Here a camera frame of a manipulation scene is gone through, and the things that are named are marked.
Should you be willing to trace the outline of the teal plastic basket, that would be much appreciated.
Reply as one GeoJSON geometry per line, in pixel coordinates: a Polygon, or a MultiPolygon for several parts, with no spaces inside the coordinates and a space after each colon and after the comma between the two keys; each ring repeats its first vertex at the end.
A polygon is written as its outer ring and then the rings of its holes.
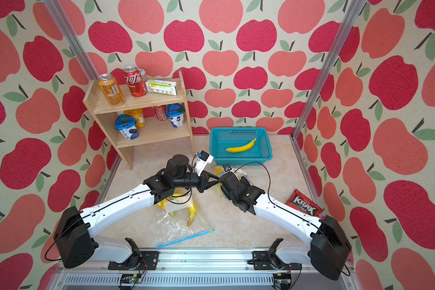
{"type": "Polygon", "coordinates": [[[252,161],[264,163],[273,158],[267,130],[259,127],[216,127],[211,130],[210,155],[217,165],[242,166],[252,161]],[[244,152],[228,152],[228,148],[242,147],[255,140],[254,145],[244,152]]]}

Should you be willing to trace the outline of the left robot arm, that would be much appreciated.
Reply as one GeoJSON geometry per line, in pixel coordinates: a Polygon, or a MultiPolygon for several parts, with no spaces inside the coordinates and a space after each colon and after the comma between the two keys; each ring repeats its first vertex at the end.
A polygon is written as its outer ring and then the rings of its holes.
{"type": "Polygon", "coordinates": [[[104,238],[100,233],[153,205],[163,203],[165,209],[193,206],[192,189],[202,193],[218,182],[217,176],[205,171],[212,161],[213,157],[206,152],[197,153],[192,161],[185,155],[174,155],[165,168],[133,190],[82,210],[76,207],[64,210],[53,244],[64,268],[76,268],[85,262],[108,262],[110,270],[145,270],[153,256],[141,252],[132,239],[104,238]]]}

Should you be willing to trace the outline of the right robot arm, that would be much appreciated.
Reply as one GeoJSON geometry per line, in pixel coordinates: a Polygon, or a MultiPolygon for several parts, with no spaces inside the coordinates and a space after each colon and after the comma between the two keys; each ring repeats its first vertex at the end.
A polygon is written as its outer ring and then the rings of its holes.
{"type": "Polygon", "coordinates": [[[284,264],[299,263],[313,266],[320,274],[338,280],[347,268],[351,244],[331,216],[310,216],[269,196],[264,190],[239,179],[233,172],[219,178],[222,193],[243,212],[266,218],[297,236],[304,245],[278,240],[274,255],[284,264]]]}

